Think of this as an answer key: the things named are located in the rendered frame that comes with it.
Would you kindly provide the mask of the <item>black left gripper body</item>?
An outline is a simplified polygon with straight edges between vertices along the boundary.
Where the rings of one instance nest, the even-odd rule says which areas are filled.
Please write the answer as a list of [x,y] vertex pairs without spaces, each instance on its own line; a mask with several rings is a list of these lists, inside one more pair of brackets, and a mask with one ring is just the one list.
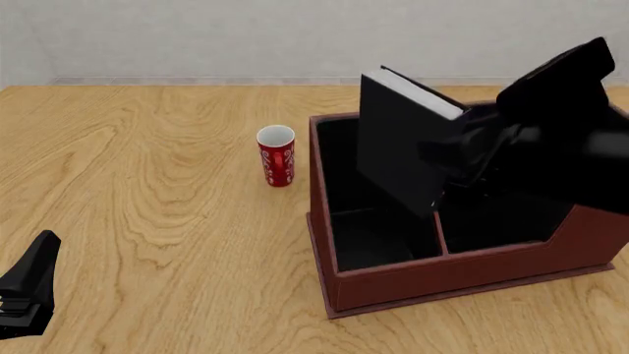
[[0,297],[0,338],[43,335],[53,315],[53,295]]

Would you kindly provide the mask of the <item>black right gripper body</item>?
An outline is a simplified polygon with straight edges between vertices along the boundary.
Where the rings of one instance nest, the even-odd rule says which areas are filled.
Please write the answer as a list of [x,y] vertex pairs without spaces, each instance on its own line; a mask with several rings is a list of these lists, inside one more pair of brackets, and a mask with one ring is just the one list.
[[445,141],[452,157],[444,194],[494,194],[500,150],[510,144],[520,130],[518,123],[509,123],[503,117],[469,120],[460,135]]

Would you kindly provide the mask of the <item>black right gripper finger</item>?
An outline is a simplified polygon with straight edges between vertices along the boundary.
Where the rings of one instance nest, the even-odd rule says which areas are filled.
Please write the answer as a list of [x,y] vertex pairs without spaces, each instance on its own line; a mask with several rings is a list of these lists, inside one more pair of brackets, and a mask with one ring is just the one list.
[[470,174],[475,164],[473,138],[462,136],[446,141],[419,141],[422,161],[447,174]]

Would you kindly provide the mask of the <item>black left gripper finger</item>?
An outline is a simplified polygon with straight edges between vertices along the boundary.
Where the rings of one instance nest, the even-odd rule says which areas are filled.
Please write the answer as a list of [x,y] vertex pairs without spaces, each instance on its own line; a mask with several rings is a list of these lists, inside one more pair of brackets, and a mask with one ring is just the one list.
[[51,230],[43,230],[21,258],[0,276],[0,297],[31,297],[44,274],[55,265],[61,240]]

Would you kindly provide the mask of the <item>black hardcover book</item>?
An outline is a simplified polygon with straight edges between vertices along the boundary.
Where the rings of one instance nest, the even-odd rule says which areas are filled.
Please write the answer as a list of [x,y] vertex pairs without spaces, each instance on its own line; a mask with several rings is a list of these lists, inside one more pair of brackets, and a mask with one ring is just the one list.
[[358,170],[414,214],[432,214],[446,173],[420,158],[418,144],[459,135],[469,111],[387,67],[362,73]]

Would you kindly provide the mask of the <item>red-brown desk caddy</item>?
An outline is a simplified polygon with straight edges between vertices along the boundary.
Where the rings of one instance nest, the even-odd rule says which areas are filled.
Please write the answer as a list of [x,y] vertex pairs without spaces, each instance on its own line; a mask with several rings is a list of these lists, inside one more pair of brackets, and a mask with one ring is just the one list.
[[397,205],[356,170],[359,116],[310,120],[306,214],[325,309],[346,318],[611,270],[629,214],[531,194],[446,195]]

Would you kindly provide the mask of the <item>red patterned mug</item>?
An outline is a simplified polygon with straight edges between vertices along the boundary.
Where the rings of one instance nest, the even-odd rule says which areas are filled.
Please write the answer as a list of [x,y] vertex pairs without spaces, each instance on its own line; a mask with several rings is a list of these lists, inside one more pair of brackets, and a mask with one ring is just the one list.
[[295,177],[295,132],[288,126],[265,126],[257,132],[257,144],[268,185],[283,188]]

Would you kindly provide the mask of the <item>grey wall skirting board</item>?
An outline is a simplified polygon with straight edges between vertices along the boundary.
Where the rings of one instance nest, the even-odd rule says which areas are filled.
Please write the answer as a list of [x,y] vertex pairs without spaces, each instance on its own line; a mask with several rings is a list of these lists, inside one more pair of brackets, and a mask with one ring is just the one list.
[[[432,88],[510,85],[511,78],[414,78]],[[357,77],[57,77],[52,86],[357,86]]]

